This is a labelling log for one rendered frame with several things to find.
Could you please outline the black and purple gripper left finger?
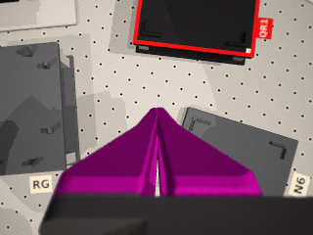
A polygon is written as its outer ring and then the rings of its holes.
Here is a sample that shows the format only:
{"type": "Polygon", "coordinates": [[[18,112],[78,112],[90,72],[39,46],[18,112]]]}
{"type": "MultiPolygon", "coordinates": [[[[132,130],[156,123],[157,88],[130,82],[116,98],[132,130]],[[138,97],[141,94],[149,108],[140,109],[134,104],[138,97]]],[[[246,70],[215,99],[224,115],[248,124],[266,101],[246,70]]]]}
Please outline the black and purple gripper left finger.
{"type": "Polygon", "coordinates": [[[157,108],[151,108],[134,127],[64,170],[52,198],[63,193],[155,196],[156,182],[157,108]]]}

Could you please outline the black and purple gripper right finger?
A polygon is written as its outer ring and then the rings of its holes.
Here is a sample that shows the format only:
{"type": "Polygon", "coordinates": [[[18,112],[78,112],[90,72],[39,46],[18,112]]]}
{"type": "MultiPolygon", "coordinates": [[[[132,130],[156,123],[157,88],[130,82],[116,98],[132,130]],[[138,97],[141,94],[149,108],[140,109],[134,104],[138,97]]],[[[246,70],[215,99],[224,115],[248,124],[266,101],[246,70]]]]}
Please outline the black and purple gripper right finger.
{"type": "Polygon", "coordinates": [[[160,196],[263,196],[253,172],[157,108],[160,196]]]}

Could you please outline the grey shelf rack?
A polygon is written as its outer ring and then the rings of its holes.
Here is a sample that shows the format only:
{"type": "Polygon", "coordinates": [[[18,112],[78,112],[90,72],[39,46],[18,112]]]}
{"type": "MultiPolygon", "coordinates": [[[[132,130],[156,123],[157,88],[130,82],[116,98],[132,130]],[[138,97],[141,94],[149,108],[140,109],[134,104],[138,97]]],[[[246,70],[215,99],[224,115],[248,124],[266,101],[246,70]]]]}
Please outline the grey shelf rack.
{"type": "Polygon", "coordinates": [[[0,3],[0,32],[77,25],[76,0],[0,3]]]}

